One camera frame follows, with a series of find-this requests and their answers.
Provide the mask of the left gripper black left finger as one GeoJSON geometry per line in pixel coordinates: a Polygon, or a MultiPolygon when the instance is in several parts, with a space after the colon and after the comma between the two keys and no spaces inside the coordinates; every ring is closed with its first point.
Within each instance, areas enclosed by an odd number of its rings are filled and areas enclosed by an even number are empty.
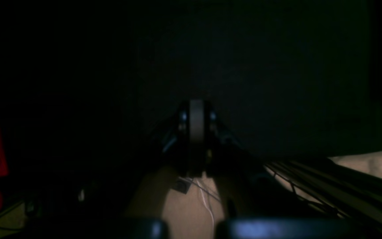
{"type": "Polygon", "coordinates": [[[183,101],[170,117],[160,122],[145,141],[145,156],[155,169],[172,166],[188,175],[190,102],[183,101]]]}

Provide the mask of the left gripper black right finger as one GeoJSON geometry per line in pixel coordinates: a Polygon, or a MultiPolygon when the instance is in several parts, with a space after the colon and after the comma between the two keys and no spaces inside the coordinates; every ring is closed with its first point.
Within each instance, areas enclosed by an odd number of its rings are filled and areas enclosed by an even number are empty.
{"type": "Polygon", "coordinates": [[[206,147],[211,158],[206,166],[207,176],[217,186],[261,186],[264,166],[259,158],[244,148],[236,135],[221,121],[214,107],[203,102],[206,147]]]}

